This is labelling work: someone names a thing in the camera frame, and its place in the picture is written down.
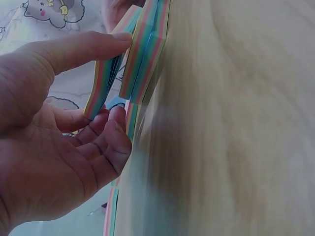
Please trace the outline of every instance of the palm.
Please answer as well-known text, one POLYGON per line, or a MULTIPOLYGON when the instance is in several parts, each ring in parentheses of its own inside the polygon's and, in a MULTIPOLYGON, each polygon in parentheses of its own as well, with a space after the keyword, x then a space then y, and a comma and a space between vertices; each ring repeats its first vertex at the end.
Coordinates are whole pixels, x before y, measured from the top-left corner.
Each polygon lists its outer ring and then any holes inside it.
MULTIPOLYGON (((101 132, 100 128, 105 123, 106 117, 90 126, 96 129, 99 127, 96 132, 101 132)), ((63 136, 57 128, 53 110, 50 105, 44 104, 29 126, 10 133, 7 141, 2 141, 7 146, 6 151, 10 153, 10 158, 6 165, 0 166, 1 173, 14 169, 14 165, 24 170, 7 173, 7 180, 11 184, 6 195, 15 197, 14 200, 20 203, 29 203, 34 197, 41 200, 39 205, 21 206, 25 211, 31 207, 31 211, 36 213, 34 215, 37 218, 28 220, 59 217, 89 199, 102 186, 98 183, 98 165, 101 165, 102 172, 108 174, 107 179, 102 182, 109 182, 118 176, 112 165, 107 165, 106 162, 102 164, 104 156, 101 153, 91 154, 98 152, 95 147, 76 145, 77 139, 82 139, 84 143, 94 139, 84 138, 89 136, 88 132, 89 129, 84 129, 81 137, 76 138, 63 136)))

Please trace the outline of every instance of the finger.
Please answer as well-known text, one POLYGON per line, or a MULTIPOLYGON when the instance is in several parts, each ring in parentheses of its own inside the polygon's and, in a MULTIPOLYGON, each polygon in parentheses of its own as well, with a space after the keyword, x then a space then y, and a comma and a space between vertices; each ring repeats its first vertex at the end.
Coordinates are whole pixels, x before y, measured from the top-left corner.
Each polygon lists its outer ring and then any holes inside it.
POLYGON ((89 164, 91 165, 96 178, 97 190, 109 184, 119 176, 104 156, 93 158, 89 161, 89 164))
POLYGON ((0 57, 0 132, 29 125, 47 98, 55 75, 126 51, 131 34, 79 33, 32 42, 0 57))
POLYGON ((77 149, 89 161, 100 155, 103 156, 104 161, 111 165, 118 176, 131 154, 131 141, 117 122, 109 120, 99 137, 77 149))
POLYGON ((108 121, 109 111, 102 109, 86 127, 74 136, 65 136, 74 146, 78 147, 94 141, 104 130, 108 121))
POLYGON ((109 120, 113 119, 126 132, 126 111, 122 107, 113 107, 109 113, 109 120))
POLYGON ((55 75, 92 60, 106 60, 122 54, 131 45, 130 33, 102 34, 94 31, 65 38, 29 43, 19 51, 37 53, 47 60, 55 75))
POLYGON ((84 117, 83 109, 64 111, 52 106, 57 128, 62 133, 71 133, 87 126, 91 121, 84 117))

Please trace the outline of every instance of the blurry surface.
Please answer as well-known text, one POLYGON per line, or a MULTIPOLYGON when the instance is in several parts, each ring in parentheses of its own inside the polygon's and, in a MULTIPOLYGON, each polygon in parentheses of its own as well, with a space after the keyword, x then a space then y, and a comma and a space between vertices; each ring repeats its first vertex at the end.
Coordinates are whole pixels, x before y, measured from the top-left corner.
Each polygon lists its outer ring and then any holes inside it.
POLYGON ((60 219, 25 223, 9 236, 101 236, 105 214, 98 210, 88 215, 107 202, 109 190, 109 185, 102 188, 90 200, 60 219))
POLYGON ((314 65, 311 0, 172 0, 115 235, 315 235, 314 65))

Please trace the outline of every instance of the pink stripe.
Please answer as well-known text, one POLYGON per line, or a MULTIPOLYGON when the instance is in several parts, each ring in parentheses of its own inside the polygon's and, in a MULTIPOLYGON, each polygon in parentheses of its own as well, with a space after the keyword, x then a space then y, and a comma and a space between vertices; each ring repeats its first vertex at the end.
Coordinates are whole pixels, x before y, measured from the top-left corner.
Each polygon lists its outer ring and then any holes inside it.
MULTIPOLYGON (((146 22, 146 20, 147 20, 147 18, 148 18, 148 15, 149 15, 149 12, 150 12, 150 7, 151 7, 151 6, 152 6, 152 1, 149 2, 149 5, 148 5, 147 8, 146 8, 146 11, 145 11, 145 13, 144 13, 144 16, 143 16, 143 19, 142 19, 141 24, 142 24, 143 22, 146 22)), ((130 63, 130 65, 129 65, 128 72, 127 72, 127 74, 126 74, 126 84, 129 84, 129 82, 130 82, 130 74, 131 74, 131 72, 132 72, 132 69, 133 69, 133 66, 134 66, 134 63, 135 63, 135 57, 136 57, 136 55, 137 55, 137 53, 135 53, 135 52, 138 51, 139 44, 140 44, 139 41, 141 41, 141 36, 142 36, 142 34, 143 34, 143 32, 144 32, 144 28, 145 28, 145 27, 140 26, 140 32, 139 32, 139 34, 138 34, 138 37, 137 37, 137 40, 136 40, 136 43, 135 43, 136 45, 135 45, 135 47, 134 47, 134 51, 133 51, 133 54, 132 54, 132 57, 131 57, 131 63, 130 63)), ((123 94, 126 93, 127 87, 129 87, 129 86, 124 87, 123 94)))
POLYGON ((132 11, 129 13, 129 15, 128 15, 128 17, 127 18, 125 18, 125 21, 124 21, 124 23, 117 29, 117 33, 120 33, 120 32, 122 32, 123 31, 123 29, 126 27, 126 25, 128 25, 129 24, 129 22, 130 22, 130 19, 131 19, 131 17, 133 16, 133 14, 134 14, 134 12, 136 11, 136 8, 135 7, 133 7, 132 8, 132 11))
POLYGON ((88 108, 88 115, 91 115, 91 112, 93 111, 93 108, 95 106, 95 103, 98 100, 98 95, 100 93, 100 87, 102 86, 102 80, 101 80, 101 76, 103 74, 104 71, 104 61, 100 61, 98 64, 98 74, 97 74, 97 79, 96 79, 96 87, 95 87, 95 91, 94 94, 92 94, 92 101, 91 104, 88 108))
MULTIPOLYGON (((167 1, 165 1, 165 4, 164 4, 164 8, 163 8, 163 14, 162 14, 162 19, 161 19, 161 24, 160 26, 163 26, 163 27, 160 27, 160 31, 159 31, 159 36, 162 36, 163 35, 163 29, 164 29, 164 23, 165 23, 165 20, 166 20, 166 9, 167 9, 167 1)), ((154 48, 154 52, 152 54, 152 57, 150 58, 150 66, 148 68, 151 68, 152 64, 153 64, 153 61, 155 59, 155 57, 157 56, 157 53, 158 53, 158 48, 159 46, 161 45, 161 42, 162 42, 162 39, 159 39, 158 43, 156 44, 155 48, 154 48)), ((139 96, 138 98, 136 99, 136 102, 138 103, 140 97, 142 96, 142 93, 143 93, 143 90, 144 90, 144 86, 146 84, 146 81, 148 80, 148 76, 150 74, 150 70, 147 70, 147 73, 145 75, 145 79, 144 79, 144 82, 142 83, 142 86, 141 86, 141 89, 140 89, 140 93, 139 93, 139 96)))

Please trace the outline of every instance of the cartoon character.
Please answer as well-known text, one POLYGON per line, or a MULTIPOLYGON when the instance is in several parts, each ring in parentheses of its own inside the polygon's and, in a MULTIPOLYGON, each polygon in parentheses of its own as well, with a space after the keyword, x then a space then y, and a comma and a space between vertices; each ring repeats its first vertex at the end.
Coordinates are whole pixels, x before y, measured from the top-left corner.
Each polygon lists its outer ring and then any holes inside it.
POLYGON ((49 21, 57 28, 64 28, 67 23, 77 23, 83 16, 83 0, 28 0, 21 7, 24 15, 40 21, 49 21))
POLYGON ((5 34, 5 27, 0 27, 0 40, 3 39, 4 34, 5 34))

